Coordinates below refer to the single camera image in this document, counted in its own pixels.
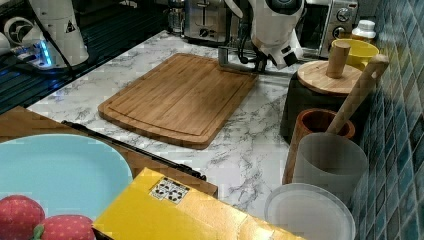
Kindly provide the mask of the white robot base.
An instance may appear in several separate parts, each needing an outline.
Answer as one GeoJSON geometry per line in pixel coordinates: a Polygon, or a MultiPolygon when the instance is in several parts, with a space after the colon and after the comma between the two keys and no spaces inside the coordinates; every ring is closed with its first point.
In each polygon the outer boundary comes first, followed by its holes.
{"type": "Polygon", "coordinates": [[[89,59],[72,0],[26,1],[33,20],[16,16],[3,27],[11,53],[42,71],[71,70],[89,59]]]}

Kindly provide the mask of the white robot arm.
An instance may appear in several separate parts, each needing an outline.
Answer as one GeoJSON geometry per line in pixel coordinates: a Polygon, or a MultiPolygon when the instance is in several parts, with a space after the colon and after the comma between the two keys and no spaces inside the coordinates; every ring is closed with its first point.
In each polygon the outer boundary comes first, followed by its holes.
{"type": "Polygon", "coordinates": [[[239,49],[239,60],[263,62],[270,59],[277,69],[295,64],[303,56],[295,27],[301,19],[305,0],[247,0],[253,10],[251,42],[257,57],[247,59],[239,49]]]}

